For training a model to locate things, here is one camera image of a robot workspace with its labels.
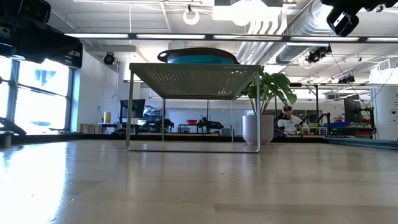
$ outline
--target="window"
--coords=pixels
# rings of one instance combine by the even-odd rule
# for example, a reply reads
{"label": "window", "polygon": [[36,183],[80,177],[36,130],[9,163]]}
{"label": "window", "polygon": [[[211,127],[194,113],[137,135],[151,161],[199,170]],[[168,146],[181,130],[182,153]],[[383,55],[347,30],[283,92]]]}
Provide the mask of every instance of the window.
{"label": "window", "polygon": [[305,118],[305,110],[295,110],[293,109],[293,115],[303,120]]}
{"label": "window", "polygon": [[68,93],[69,68],[50,60],[42,64],[21,62],[18,82],[23,85],[47,90],[58,95]]}
{"label": "window", "polygon": [[3,80],[10,80],[11,77],[12,60],[0,56],[0,77]]}
{"label": "window", "polygon": [[0,56],[0,77],[3,79],[0,84],[0,117],[7,116],[8,109],[8,93],[9,85],[8,80],[11,77],[12,60]]}
{"label": "window", "polygon": [[67,66],[46,60],[42,64],[20,62],[15,123],[22,129],[65,129],[70,103]]}
{"label": "window", "polygon": [[7,83],[0,84],[0,117],[2,118],[7,116],[8,91],[9,87]]}
{"label": "window", "polygon": [[66,110],[67,100],[65,97],[36,93],[32,90],[20,88],[15,123],[23,129],[31,124],[63,129],[65,127]]}

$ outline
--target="potted plant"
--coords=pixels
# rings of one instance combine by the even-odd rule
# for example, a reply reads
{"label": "potted plant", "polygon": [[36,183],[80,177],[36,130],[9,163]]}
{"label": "potted plant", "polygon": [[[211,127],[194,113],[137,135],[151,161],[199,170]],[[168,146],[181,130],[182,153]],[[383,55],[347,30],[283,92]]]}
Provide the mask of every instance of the potted plant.
{"label": "potted plant", "polygon": [[264,114],[269,102],[277,96],[284,105],[288,102],[294,104],[297,100],[290,89],[290,80],[283,73],[264,73],[264,67],[260,71],[260,99],[257,99],[257,83],[253,80],[243,91],[242,95],[250,99],[253,115],[242,117],[243,139],[248,144],[257,143],[257,100],[260,100],[261,111],[261,144],[268,144],[274,137],[274,117]]}

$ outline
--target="red object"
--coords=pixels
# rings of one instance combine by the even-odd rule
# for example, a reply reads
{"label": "red object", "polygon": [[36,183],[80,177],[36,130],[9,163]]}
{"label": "red object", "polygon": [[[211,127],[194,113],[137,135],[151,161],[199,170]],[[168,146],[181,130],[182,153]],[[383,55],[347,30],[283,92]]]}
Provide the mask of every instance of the red object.
{"label": "red object", "polygon": [[362,122],[364,122],[365,124],[372,124],[372,120],[370,119],[364,119],[362,120]]}
{"label": "red object", "polygon": [[187,120],[188,124],[196,124],[198,120]]}
{"label": "red object", "polygon": [[360,135],[372,135],[373,133],[371,131],[360,131]]}

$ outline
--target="green leaf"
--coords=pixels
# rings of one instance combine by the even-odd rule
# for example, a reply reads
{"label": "green leaf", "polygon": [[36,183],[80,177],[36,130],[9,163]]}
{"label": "green leaf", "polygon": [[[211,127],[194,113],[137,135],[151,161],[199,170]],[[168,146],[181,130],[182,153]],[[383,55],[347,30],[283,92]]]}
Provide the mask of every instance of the green leaf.
{"label": "green leaf", "polygon": [[[288,101],[294,104],[297,101],[296,95],[290,89],[290,80],[283,73],[274,73],[272,75],[264,72],[264,67],[260,73],[260,100],[269,101],[277,96],[284,105]],[[250,99],[257,99],[256,80],[251,82],[242,92],[242,95],[248,96]]]}
{"label": "green leaf", "polygon": [[274,83],[281,89],[290,103],[293,105],[297,101],[297,96],[290,89],[290,80],[283,73],[272,74]]}

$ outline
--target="person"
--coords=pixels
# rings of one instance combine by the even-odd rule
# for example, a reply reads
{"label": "person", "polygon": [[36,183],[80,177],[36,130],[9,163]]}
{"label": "person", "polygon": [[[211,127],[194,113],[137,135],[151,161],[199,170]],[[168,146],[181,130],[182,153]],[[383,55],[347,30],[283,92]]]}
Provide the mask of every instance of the person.
{"label": "person", "polygon": [[[293,108],[291,106],[283,107],[282,111],[285,116],[284,119],[278,121],[278,127],[284,127],[284,132],[287,134],[296,134],[296,125],[300,124],[302,120],[293,115]],[[303,128],[309,128],[307,123],[303,123]]]}

